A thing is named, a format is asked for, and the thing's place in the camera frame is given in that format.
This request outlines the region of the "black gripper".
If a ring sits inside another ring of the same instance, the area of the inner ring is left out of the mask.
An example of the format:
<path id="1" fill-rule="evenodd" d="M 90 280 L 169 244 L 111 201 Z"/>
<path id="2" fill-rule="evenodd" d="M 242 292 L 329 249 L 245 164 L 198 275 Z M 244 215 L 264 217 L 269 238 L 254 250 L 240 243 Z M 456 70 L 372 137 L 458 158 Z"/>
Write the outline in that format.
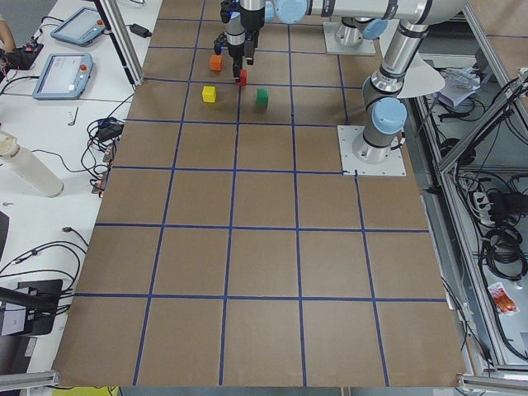
<path id="1" fill-rule="evenodd" d="M 241 81 L 242 58 L 244 56 L 245 29 L 240 18 L 231 18 L 224 25 L 229 55 L 233 58 L 233 78 L 236 83 Z"/>

